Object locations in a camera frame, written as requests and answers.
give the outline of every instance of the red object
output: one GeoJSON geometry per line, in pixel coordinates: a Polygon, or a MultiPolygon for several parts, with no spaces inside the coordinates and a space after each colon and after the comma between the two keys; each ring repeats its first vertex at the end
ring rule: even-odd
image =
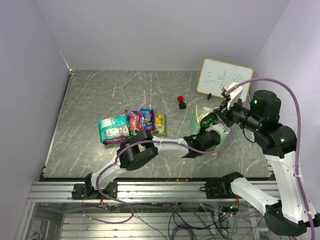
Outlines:
{"type": "Polygon", "coordinates": [[[179,103],[182,103],[184,101],[184,97],[183,96],[178,96],[176,99],[178,99],[179,103]]]}

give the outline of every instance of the gray wall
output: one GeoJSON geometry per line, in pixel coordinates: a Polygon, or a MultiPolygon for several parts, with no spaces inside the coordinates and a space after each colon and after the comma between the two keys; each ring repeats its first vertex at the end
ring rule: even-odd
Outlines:
{"type": "Polygon", "coordinates": [[[289,0],[36,0],[73,69],[251,65],[289,0]]]}
{"type": "MultiPolygon", "coordinates": [[[[320,211],[320,1],[291,0],[255,60],[255,77],[269,77],[286,83],[300,106],[302,129],[300,165],[307,191],[320,211]]],[[[286,90],[268,82],[251,85],[251,93],[260,89],[276,92],[282,101],[280,122],[297,128],[296,109],[286,90]]],[[[320,239],[317,229],[315,239],[320,239]]]]}
{"type": "Polygon", "coordinates": [[[0,7],[0,238],[14,239],[70,72],[32,0],[0,7]]]}

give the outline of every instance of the blue snack package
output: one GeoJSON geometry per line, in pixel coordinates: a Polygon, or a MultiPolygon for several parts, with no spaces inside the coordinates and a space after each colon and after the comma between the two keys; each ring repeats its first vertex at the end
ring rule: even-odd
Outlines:
{"type": "Polygon", "coordinates": [[[138,128],[140,131],[155,130],[155,113],[153,109],[140,109],[141,117],[139,119],[138,128]]]}
{"type": "Polygon", "coordinates": [[[125,114],[105,119],[99,118],[97,122],[101,143],[109,141],[110,139],[128,137],[130,134],[128,120],[125,114]]]}

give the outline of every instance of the marble surface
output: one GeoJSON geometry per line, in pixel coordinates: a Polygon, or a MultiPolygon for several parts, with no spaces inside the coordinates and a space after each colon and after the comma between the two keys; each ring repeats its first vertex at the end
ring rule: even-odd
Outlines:
{"type": "MultiPolygon", "coordinates": [[[[97,119],[124,114],[125,109],[153,108],[156,113],[166,113],[167,138],[188,136],[195,106],[213,108],[222,101],[218,97],[207,100],[197,92],[199,75],[199,71],[75,70],[44,176],[85,177],[105,166],[119,145],[100,143],[97,119]],[[179,95],[184,97],[186,109],[179,109],[179,95]]],[[[246,177],[268,177],[260,148],[248,142],[238,126],[232,128],[232,145],[217,155],[195,159],[157,156],[121,177],[205,178],[234,171],[246,177]]]]}

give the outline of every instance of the red and black object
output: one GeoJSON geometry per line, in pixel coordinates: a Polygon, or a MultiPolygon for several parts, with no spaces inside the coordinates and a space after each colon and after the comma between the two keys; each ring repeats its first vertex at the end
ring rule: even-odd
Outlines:
{"type": "Polygon", "coordinates": [[[187,105],[184,102],[184,97],[183,96],[178,96],[176,99],[179,102],[179,108],[180,109],[185,109],[187,107],[187,105]]]}

